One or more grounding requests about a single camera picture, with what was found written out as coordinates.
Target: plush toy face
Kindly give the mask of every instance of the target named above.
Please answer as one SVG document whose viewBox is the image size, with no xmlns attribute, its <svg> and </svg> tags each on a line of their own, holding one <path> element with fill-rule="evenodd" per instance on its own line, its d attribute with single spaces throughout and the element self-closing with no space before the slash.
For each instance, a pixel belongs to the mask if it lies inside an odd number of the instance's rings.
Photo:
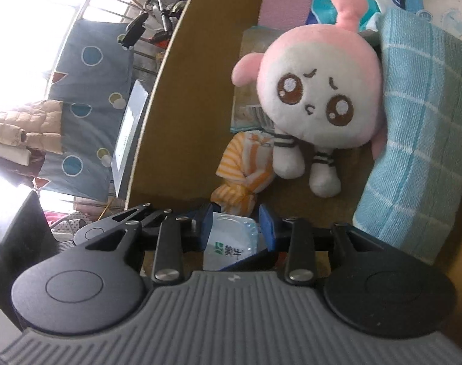
<svg viewBox="0 0 462 365">
<path fill-rule="evenodd" d="M 257 90 L 276 127 L 320 147 L 357 147 L 376 129 L 378 95 L 358 63 L 327 43 L 282 50 L 260 70 Z"/>
</svg>

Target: puffer jacket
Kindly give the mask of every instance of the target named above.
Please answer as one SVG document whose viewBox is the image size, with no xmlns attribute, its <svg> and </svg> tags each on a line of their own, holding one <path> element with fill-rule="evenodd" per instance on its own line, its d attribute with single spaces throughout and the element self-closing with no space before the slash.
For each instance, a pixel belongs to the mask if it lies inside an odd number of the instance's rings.
<svg viewBox="0 0 462 365">
<path fill-rule="evenodd" d="M 62 154 L 62 102 L 43 100 L 0 112 L 0 143 Z"/>
</svg>

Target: plush toy eyebrow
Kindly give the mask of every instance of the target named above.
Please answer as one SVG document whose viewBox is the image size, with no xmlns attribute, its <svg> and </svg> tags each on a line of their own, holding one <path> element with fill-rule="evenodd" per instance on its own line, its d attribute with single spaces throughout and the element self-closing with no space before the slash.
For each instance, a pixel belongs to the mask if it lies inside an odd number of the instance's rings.
<svg viewBox="0 0 462 365">
<path fill-rule="evenodd" d="M 329 86 L 334 89 L 334 90 L 337 90 L 337 86 L 334 85 L 334 80 L 332 79 L 332 77 L 329 77 Z"/>
<path fill-rule="evenodd" d="M 305 78 L 312 78 L 312 77 L 315 75 L 316 72 L 317 72 L 317 69 L 315 68 L 315 69 L 313 69 L 310 73 L 308 73 L 308 74 L 303 74 L 303 76 L 304 76 Z"/>
</svg>

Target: orange striped cloth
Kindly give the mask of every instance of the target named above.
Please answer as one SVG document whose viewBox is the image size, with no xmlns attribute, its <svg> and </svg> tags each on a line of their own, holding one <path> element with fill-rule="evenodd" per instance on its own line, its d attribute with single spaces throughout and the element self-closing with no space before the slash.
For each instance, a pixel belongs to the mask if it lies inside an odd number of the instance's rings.
<svg viewBox="0 0 462 365">
<path fill-rule="evenodd" d="M 248 217 L 256 204 L 256 194 L 275 178 L 273 136 L 259 130 L 236 134 L 224 151 L 216 174 L 224 184 L 211 195 L 225 214 Z"/>
</svg>

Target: silver screw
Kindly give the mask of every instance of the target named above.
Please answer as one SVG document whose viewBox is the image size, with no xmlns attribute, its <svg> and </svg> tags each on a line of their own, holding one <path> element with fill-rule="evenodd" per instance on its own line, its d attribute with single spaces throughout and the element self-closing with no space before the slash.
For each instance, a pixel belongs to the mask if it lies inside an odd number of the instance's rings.
<svg viewBox="0 0 462 365">
<path fill-rule="evenodd" d="M 160 281 L 174 281 L 179 278 L 181 274 L 175 269 L 162 269 L 155 273 L 155 278 Z"/>
<path fill-rule="evenodd" d="M 308 269 L 295 269 L 290 272 L 289 277 L 293 281 L 305 282 L 312 280 L 314 274 Z"/>
</svg>

